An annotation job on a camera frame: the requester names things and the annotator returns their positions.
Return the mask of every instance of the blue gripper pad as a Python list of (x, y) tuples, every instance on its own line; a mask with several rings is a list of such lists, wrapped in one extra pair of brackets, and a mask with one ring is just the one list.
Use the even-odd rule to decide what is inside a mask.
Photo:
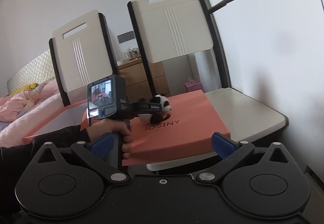
[(221, 133), (214, 133), (212, 135), (212, 148), (222, 159), (225, 159), (239, 149), (239, 144)]
[(112, 133), (105, 133), (96, 141), (88, 143), (86, 148), (100, 159), (104, 159), (114, 148), (114, 136)]

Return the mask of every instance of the cabinet drawer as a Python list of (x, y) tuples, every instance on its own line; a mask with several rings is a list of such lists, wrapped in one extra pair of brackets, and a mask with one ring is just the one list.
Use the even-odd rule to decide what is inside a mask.
[(155, 78), (153, 79), (153, 82), (158, 94), (167, 94), (170, 92), (165, 76)]
[(126, 87), (147, 80), (142, 63), (125, 67), (119, 70), (120, 75), (126, 79)]
[(150, 86), (147, 80), (135, 85), (126, 87), (127, 97), (130, 103), (138, 101), (140, 98), (150, 99), (152, 98)]
[(149, 63), (149, 66), (150, 66), (152, 78), (157, 78), (165, 75), (162, 62), (157, 62), (154, 64)]

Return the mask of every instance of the white chair backrest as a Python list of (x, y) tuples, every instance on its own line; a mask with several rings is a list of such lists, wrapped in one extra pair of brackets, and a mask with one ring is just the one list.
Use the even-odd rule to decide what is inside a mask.
[(199, 0), (131, 0), (151, 63), (213, 47)]
[(107, 77), (116, 69), (109, 36), (103, 34), (107, 29), (102, 27), (103, 15), (93, 10), (53, 32), (53, 50), (64, 92)]

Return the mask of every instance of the pink box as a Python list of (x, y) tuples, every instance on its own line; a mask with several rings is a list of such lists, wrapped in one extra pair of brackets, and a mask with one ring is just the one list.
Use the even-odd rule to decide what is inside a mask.
[(198, 80), (190, 80), (189, 82), (184, 84), (184, 87), (186, 89), (186, 92), (195, 91), (195, 90), (204, 91), (202, 83)]

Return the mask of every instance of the hand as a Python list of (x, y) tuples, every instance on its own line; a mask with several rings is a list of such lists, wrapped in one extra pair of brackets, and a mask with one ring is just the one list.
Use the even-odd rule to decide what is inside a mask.
[(121, 147), (121, 151), (123, 152), (123, 158), (128, 159), (131, 157), (131, 150), (132, 146), (130, 145), (133, 142), (133, 138), (131, 135), (131, 126), (127, 128), (126, 123), (120, 120), (109, 120), (109, 119), (102, 119), (99, 122), (91, 125), (87, 128), (87, 132), (90, 138), (90, 141), (94, 141), (99, 138), (104, 133), (112, 133), (118, 132), (122, 136), (124, 136), (124, 144)]

